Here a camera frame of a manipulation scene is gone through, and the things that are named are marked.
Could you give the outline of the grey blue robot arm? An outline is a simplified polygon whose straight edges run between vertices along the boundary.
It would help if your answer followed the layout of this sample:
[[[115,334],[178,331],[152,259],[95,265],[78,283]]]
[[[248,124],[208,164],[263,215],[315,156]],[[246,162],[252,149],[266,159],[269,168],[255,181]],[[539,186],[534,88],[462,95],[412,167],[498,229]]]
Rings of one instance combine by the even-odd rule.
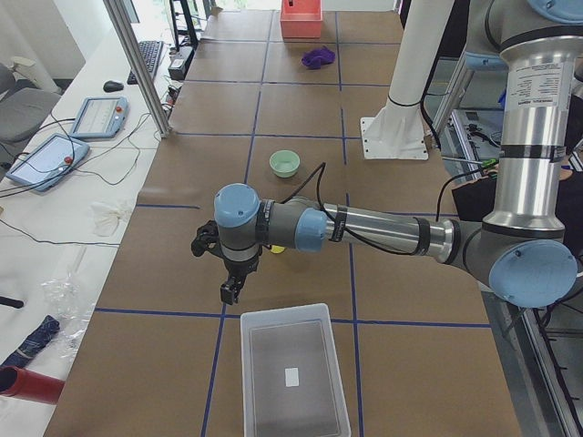
[[[270,245],[315,252],[325,241],[357,241],[400,256],[429,256],[462,269],[522,308],[564,297],[578,273],[556,217],[575,61],[582,53],[579,1],[474,1],[472,57],[508,68],[493,210],[481,223],[395,216],[289,198],[262,200],[245,184],[214,199],[211,252],[229,273],[226,304],[237,302]]]

